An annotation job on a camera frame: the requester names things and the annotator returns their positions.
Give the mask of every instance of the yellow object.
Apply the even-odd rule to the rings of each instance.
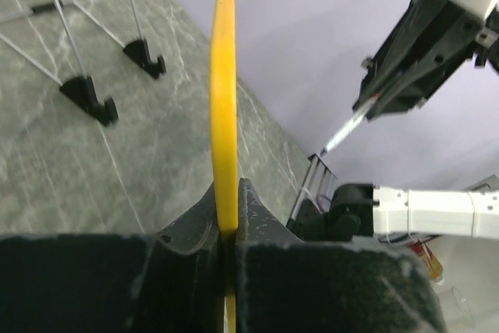
[[[217,0],[210,52],[211,158],[218,227],[230,246],[238,227],[237,72],[235,64],[235,0]],[[228,327],[235,332],[235,296],[226,289]]]

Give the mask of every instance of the black joint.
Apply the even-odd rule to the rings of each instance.
[[[115,101],[107,99],[104,104],[99,103],[95,94],[94,82],[90,76],[76,76],[64,82],[60,88],[69,100],[80,107],[88,115],[104,126],[118,121],[118,111]]]
[[[166,73],[163,56],[159,55],[157,57],[157,62],[152,62],[145,39],[131,41],[123,48],[123,52],[155,80],[157,80],[161,74]]]
[[[62,2],[59,0],[59,4],[61,7],[64,7]],[[34,15],[40,15],[41,13],[46,13],[46,12],[53,12],[57,8],[55,8],[55,3],[54,2],[49,2],[49,3],[43,3],[43,4],[37,4],[33,5],[31,7],[31,12],[33,12]]]

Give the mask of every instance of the white wall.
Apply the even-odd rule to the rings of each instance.
[[[209,37],[214,0],[178,1]],[[359,65],[409,0],[236,3],[239,75],[312,154],[352,114]],[[462,189],[499,172],[498,100],[499,77],[468,64],[422,110],[363,124],[327,161],[341,181]],[[457,283],[486,327],[479,331],[499,331],[490,315],[499,308],[497,243],[444,238],[431,246],[444,258],[447,287]]]

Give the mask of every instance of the yellow strip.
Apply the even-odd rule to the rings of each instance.
[[[238,227],[235,0],[217,0],[211,34],[211,157],[222,240]],[[235,297],[226,295],[229,331],[235,332]]]

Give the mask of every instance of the bottle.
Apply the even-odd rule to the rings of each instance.
[[[444,267],[438,261],[434,253],[431,252],[427,244],[417,241],[410,245],[412,251],[417,253],[418,257],[424,263],[430,274],[430,280],[436,283],[441,283],[444,280]]]

